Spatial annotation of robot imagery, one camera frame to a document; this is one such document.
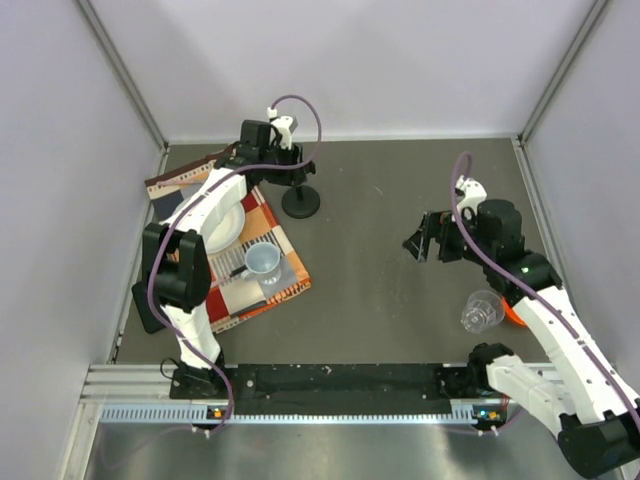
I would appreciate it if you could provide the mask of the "black phone stand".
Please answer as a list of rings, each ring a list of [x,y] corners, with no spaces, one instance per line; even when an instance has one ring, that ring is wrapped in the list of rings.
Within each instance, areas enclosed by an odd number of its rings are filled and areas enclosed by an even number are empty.
[[[309,185],[289,188],[282,196],[281,206],[286,215],[294,219],[306,219],[320,208],[319,193]]]

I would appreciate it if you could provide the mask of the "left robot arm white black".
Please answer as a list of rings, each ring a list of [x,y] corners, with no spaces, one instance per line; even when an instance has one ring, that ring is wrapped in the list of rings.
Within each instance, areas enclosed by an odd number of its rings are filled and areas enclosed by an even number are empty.
[[[226,387],[222,350],[206,311],[212,273],[205,247],[224,216],[262,182],[286,187],[282,207],[292,218],[319,210],[319,194],[306,183],[315,164],[294,141],[296,127],[295,117],[276,111],[266,121],[244,121],[239,140],[215,159],[186,203],[143,231],[142,291],[152,315],[180,346],[175,398],[212,397]]]

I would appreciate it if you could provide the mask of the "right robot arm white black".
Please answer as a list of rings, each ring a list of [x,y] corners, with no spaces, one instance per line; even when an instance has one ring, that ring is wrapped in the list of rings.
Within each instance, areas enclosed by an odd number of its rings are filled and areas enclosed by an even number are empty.
[[[547,258],[525,246],[522,217],[507,200],[423,214],[404,248],[419,262],[437,243],[443,263],[481,266],[489,286],[534,335],[555,367],[557,386],[501,344],[470,354],[466,380],[476,394],[513,398],[556,439],[573,470],[595,478],[639,458],[639,395],[621,380],[580,322]]]

